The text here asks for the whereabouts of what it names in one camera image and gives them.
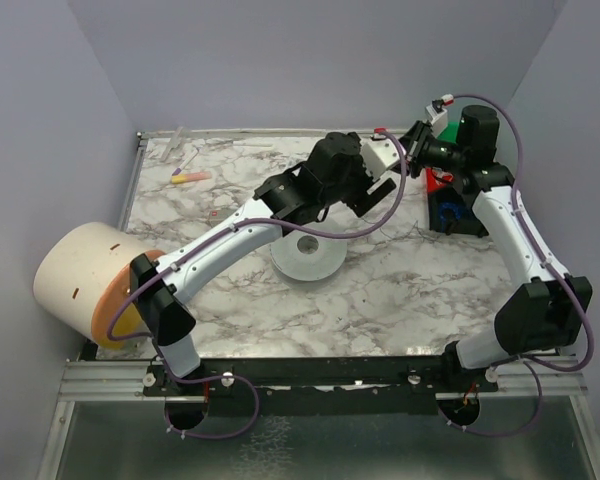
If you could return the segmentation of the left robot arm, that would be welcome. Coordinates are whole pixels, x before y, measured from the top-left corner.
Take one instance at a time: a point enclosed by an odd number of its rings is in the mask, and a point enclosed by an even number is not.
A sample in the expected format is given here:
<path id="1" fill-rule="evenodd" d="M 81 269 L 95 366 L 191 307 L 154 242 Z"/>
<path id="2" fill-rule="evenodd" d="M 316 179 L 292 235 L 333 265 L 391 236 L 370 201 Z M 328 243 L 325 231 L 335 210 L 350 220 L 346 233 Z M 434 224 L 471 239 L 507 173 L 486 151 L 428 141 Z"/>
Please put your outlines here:
<path id="1" fill-rule="evenodd" d="M 408 172 L 405 149 L 390 133 L 381 131 L 364 141 L 355 132 L 331 132 L 306 160 L 267 178 L 252 198 L 206 234 L 155 260 L 145 254 L 132 260 L 130 301 L 171 373 L 185 378 L 201 365 L 196 321 L 186 304 L 204 286 L 293 231 L 316 235 L 313 224 L 336 203 L 364 216 L 392 191 L 403 191 L 404 180 L 383 177 L 393 168 Z"/>

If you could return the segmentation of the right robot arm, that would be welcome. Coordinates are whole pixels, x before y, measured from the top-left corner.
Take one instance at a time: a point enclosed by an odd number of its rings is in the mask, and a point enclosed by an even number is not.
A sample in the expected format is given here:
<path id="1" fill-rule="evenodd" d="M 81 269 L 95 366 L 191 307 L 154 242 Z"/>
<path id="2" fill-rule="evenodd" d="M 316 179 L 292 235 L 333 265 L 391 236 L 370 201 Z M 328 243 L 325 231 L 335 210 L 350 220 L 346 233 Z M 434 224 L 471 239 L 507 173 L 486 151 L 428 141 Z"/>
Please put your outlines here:
<path id="1" fill-rule="evenodd" d="M 585 329 L 582 317 L 592 286 L 555 258 L 526 212 L 513 174 L 496 162 L 500 122 L 493 108 L 465 107 L 455 140 L 441 139 L 452 102 L 451 96 L 432 101 L 426 120 L 401 137 L 410 157 L 409 173 L 442 173 L 443 184 L 456 192 L 491 237 L 515 292 L 492 327 L 450 349 L 461 368 L 475 370 L 571 346 Z"/>

